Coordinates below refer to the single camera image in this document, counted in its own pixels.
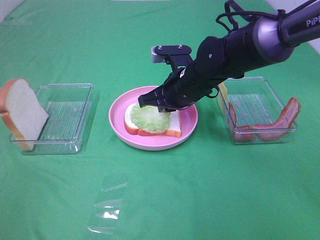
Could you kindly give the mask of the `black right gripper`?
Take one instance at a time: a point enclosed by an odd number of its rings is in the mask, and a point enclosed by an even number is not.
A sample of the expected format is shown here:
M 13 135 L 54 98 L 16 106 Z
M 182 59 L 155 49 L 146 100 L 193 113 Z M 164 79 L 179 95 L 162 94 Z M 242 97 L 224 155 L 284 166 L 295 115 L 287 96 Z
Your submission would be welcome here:
M 228 78 L 242 78 L 244 72 L 233 60 L 237 45 L 227 37 L 208 36 L 199 45 L 195 60 L 185 69 L 171 75 L 161 86 L 138 97 L 141 108 L 158 107 L 160 113 L 187 108 Z

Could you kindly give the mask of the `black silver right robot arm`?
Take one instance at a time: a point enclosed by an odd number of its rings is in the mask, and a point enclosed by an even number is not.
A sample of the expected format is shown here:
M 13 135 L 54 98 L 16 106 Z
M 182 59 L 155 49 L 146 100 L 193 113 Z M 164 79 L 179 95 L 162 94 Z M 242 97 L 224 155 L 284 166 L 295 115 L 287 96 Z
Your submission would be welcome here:
M 227 35 L 206 37 L 195 58 L 186 45 L 158 45 L 152 60 L 171 66 L 164 83 L 139 96 L 140 107 L 155 106 L 160 112 L 183 110 L 229 78 L 286 61 L 298 45 L 320 36 L 320 3 L 309 0 L 290 12 L 243 10 L 235 1 L 224 4 Z

